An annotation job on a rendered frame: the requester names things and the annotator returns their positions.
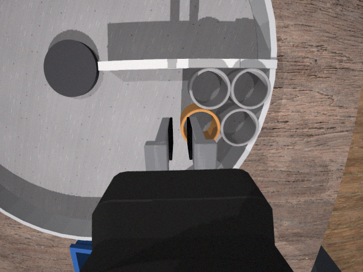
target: gray cup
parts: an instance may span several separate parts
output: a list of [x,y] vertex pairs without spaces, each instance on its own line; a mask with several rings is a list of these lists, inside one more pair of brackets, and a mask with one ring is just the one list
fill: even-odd
[[252,110],[261,106],[271,93],[267,75],[258,69],[243,69],[229,74],[231,98],[240,107]]
[[231,82],[221,70],[205,68],[191,76],[188,90],[195,104],[206,110],[214,110],[228,100]]
[[258,134],[257,117],[249,110],[229,103],[216,112],[221,124],[222,138],[232,146],[244,146],[253,141]]

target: cylinder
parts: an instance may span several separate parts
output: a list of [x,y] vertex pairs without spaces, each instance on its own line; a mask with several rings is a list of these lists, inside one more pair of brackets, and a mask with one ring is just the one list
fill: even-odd
[[205,112],[208,113],[212,116],[212,121],[211,124],[209,126],[209,128],[204,131],[204,136],[205,139],[209,140],[209,139],[213,139],[216,140],[218,138],[219,132],[220,132],[220,122],[218,120],[218,117],[210,110],[206,110],[203,109],[201,107],[199,107],[196,104],[191,104],[188,107],[186,107],[183,112],[181,113],[180,116],[180,132],[181,135],[183,136],[184,140],[187,141],[186,138],[186,128],[184,127],[184,124],[186,122],[186,118],[188,118],[189,116],[191,116],[194,113],[197,112]]
[[243,69],[229,74],[231,98],[240,107],[252,110],[261,106],[271,93],[267,75],[258,69]]
[[222,138],[232,146],[244,146],[258,134],[257,117],[249,110],[230,103],[216,112]]
[[231,82],[221,70],[205,68],[191,76],[188,90],[195,104],[206,110],[214,110],[228,100]]

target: orange cup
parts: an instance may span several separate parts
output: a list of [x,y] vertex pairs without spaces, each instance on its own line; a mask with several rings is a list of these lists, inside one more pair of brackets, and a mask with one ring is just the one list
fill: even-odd
[[210,139],[216,140],[218,138],[219,133],[220,133],[220,122],[219,122],[218,117],[212,111],[201,108],[197,104],[189,105],[181,113],[181,116],[180,116],[180,131],[181,131],[181,135],[183,136],[184,140],[187,141],[187,139],[186,139],[186,128],[184,127],[184,124],[186,122],[186,118],[188,118],[189,116],[191,116],[192,114],[197,113],[197,112],[205,112],[205,113],[208,113],[208,114],[210,114],[212,116],[211,125],[203,133],[204,133],[205,139],[207,139],[207,140],[210,140]]

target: blue frame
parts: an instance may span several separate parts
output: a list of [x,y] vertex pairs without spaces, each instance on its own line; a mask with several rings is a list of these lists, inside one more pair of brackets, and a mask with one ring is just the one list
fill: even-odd
[[79,272],[92,252],[92,241],[77,240],[69,247],[75,272]]

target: white bar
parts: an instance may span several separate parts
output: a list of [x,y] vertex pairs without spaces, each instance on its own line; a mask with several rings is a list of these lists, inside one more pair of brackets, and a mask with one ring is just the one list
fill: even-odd
[[276,69],[276,59],[137,59],[98,62],[99,71],[186,69],[186,68],[266,68]]

